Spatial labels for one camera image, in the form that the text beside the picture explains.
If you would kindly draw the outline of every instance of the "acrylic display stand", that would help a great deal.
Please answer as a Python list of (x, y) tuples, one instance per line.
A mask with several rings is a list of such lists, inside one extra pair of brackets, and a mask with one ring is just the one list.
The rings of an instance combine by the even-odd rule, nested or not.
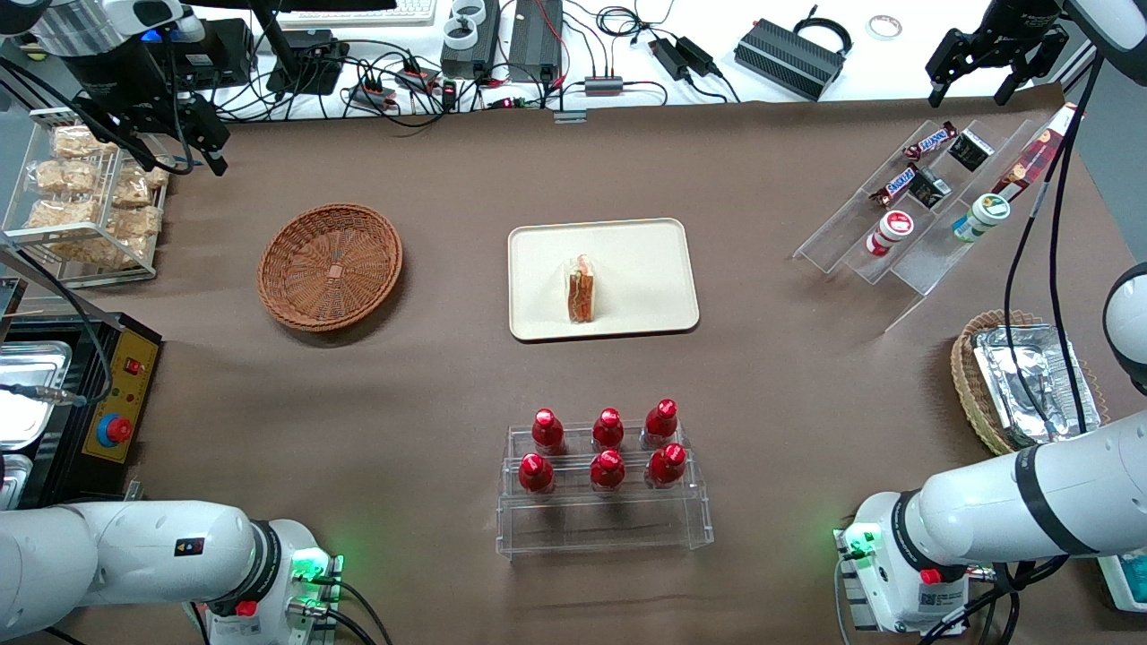
[(623, 421), (625, 481), (612, 492), (590, 485), (591, 423), (565, 426), (568, 452), (547, 457), (554, 466), (556, 488), (532, 495), (517, 481), (522, 457), (535, 452), (530, 426), (509, 428), (498, 491), (498, 552), (507, 558), (523, 553), (614, 551), (650, 546), (699, 549), (713, 541), (709, 496), (696, 456), (682, 425), (673, 441), (688, 450), (685, 475), (665, 489), (645, 483), (645, 466), (653, 454), (642, 450), (640, 420)]
[[(969, 171), (947, 153), (953, 141), (951, 139), (920, 162), (915, 162), (916, 168), (930, 169), (952, 188), (952, 192), (936, 205), (924, 207), (907, 188), (904, 188), (888, 207), (868, 199), (907, 168), (910, 160), (902, 151), (905, 147), (919, 142), (941, 127), (938, 123), (924, 122), (912, 137), (897, 146), (888, 161), (857, 189), (852, 199), (793, 254), (793, 257), (804, 257), (825, 273), (844, 265), (869, 285), (875, 285), (891, 273), (911, 287), (915, 292), (915, 297), (892, 320), (888, 329), (919, 306), (944, 274), (975, 246), (958, 240), (952, 234), (952, 224), (968, 212), (968, 208), (977, 197), (992, 189), (996, 181), (1015, 163), (1020, 153), (1039, 130), (1036, 122), (1025, 121), (1011, 137), (1001, 137), (983, 123), (973, 121), (967, 127), (960, 129), (961, 132), (970, 130), (996, 150), (975, 172)], [(887, 255), (877, 257), (865, 248), (865, 239), (889, 210), (907, 212), (912, 216), (914, 227), (912, 233), (892, 246)], [(1012, 219), (1020, 218), (1019, 213), (1012, 215)]]

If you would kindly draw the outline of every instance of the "white tape roll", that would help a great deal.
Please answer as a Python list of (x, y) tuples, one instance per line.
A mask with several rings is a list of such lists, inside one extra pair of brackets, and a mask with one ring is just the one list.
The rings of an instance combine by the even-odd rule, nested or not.
[(442, 32), (451, 49), (469, 49), (478, 44), (478, 25), (465, 16), (455, 15), (446, 21)]
[(454, 0), (451, 14), (466, 16), (478, 25), (486, 20), (486, 3), (484, 0)]

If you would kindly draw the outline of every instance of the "round wicker basket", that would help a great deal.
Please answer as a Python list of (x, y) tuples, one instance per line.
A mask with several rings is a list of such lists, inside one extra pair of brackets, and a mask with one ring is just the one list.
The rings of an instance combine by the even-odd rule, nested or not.
[(374, 311), (398, 280), (403, 244), (385, 217), (356, 204), (304, 212), (275, 234), (259, 261), (259, 298), (304, 332), (330, 332)]
[[(1013, 325), (1035, 325), (1041, 321), (1039, 317), (1012, 310)], [(972, 335), (981, 329), (1000, 325), (1004, 325), (1004, 310), (997, 309), (981, 313), (963, 327), (952, 344), (952, 381), (955, 383), (955, 391), (960, 395), (960, 405), (968, 417), (972, 429), (976, 430), (980, 440), (996, 454), (1015, 452), (1017, 446), (1008, 441), (996, 415), (996, 406), (988, 391), (988, 383), (984, 382), (984, 378), (980, 373), (980, 365), (976, 364), (976, 356), (972, 352)], [(1103, 395), (1099, 391), (1095, 375), (1087, 368), (1086, 363), (1082, 359), (1078, 360), (1087, 386), (1091, 388), (1092, 398), (1095, 399), (1095, 407), (1099, 410), (1103, 423), (1109, 423), (1111, 419), (1107, 415), (1107, 404), (1103, 401)]]

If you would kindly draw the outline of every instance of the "brown tablecloth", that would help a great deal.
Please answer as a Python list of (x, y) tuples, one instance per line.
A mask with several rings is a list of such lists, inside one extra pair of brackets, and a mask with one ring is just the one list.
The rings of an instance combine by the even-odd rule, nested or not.
[[(826, 279), (790, 256), (923, 119), (1007, 131), (1061, 102), (1040, 88), (1006, 109), (756, 103), (593, 111), (576, 126), (506, 110), (413, 133), (379, 121), (235, 127), (226, 177), (202, 169), (177, 182), (158, 279), (94, 298), (167, 341), (140, 434), (147, 494), (304, 522), (346, 554), (348, 581), (398, 645), (838, 643), (830, 529), (873, 492), (989, 457), (947, 356), (968, 319), (1000, 306), (1022, 218), (888, 334), (906, 289)], [(1100, 313), (1131, 258), (1078, 161), (1069, 187), (1068, 329), (1119, 418), (1145, 402)], [(288, 333), (256, 295), (259, 255), (295, 215), (343, 201), (393, 222), (399, 288), (348, 333)], [(510, 230), (662, 216), (687, 230), (694, 332), (510, 336)], [(1050, 318), (1047, 219), (1015, 304)], [(543, 405), (571, 421), (606, 405), (635, 417), (664, 396), (692, 428), (712, 545), (513, 565), (494, 551), (508, 425)], [(1101, 588), (1097, 567), (1077, 562), (1025, 591), (1014, 643), (1142, 643), (1147, 622), (1106, 608)], [(69, 624), (92, 645), (198, 638), (171, 605), (78, 612)]]

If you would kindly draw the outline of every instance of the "yellow control panel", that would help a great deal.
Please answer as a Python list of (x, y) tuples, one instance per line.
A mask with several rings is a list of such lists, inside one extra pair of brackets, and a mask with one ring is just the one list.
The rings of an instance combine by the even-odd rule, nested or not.
[[(127, 449), (135, 438), (135, 427), (158, 356), (159, 347), (154, 342), (131, 329), (123, 331), (110, 359), (111, 393), (95, 407), (92, 425), (84, 437), (84, 454), (117, 464), (127, 459)], [(108, 441), (109, 435), (110, 440), (117, 440), (114, 445), (100, 442), (101, 422), (104, 440)]]

